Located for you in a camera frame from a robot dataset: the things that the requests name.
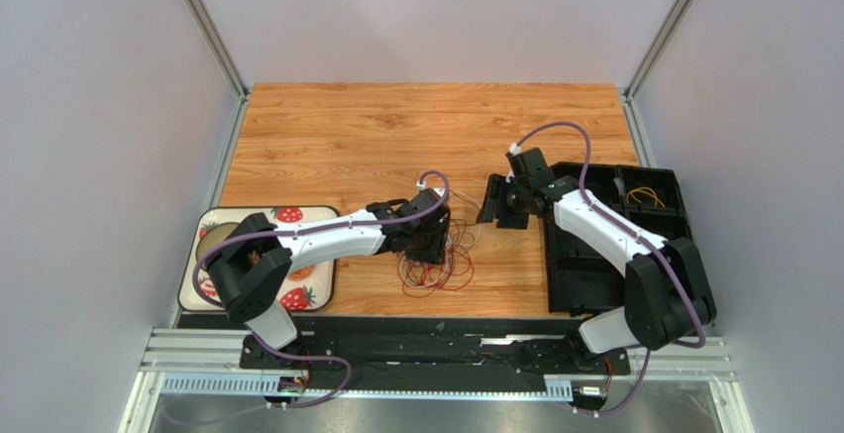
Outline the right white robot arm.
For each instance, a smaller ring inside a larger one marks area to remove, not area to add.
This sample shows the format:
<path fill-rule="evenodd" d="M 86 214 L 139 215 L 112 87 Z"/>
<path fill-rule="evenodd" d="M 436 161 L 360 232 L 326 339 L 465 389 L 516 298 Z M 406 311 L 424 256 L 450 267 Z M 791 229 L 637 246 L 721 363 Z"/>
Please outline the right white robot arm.
<path fill-rule="evenodd" d="M 582 322 L 576 346 L 593 355 L 632 346 L 656 351 L 690 334 L 702 346 L 717 308 L 692 240 L 669 240 L 613 212 L 587 188 L 583 173 L 554 175 L 537 148 L 507 159 L 509 174 L 487 180 L 477 221 L 518 230 L 532 216 L 550 221 L 589 245 L 624 281 L 622 305 Z"/>

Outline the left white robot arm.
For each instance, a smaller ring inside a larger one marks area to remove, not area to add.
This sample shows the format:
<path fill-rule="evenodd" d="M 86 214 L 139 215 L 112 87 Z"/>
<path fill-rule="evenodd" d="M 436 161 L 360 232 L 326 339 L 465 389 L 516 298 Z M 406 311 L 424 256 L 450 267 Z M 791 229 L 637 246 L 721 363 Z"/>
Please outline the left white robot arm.
<path fill-rule="evenodd" d="M 400 204 L 377 202 L 349 215 L 309 223 L 271 223 L 262 213 L 245 218 L 197 261 L 234 323 L 265 345 L 281 349 L 299 331 L 277 295 L 302 268 L 349 257 L 445 252 L 450 209 L 445 188 L 425 188 Z"/>

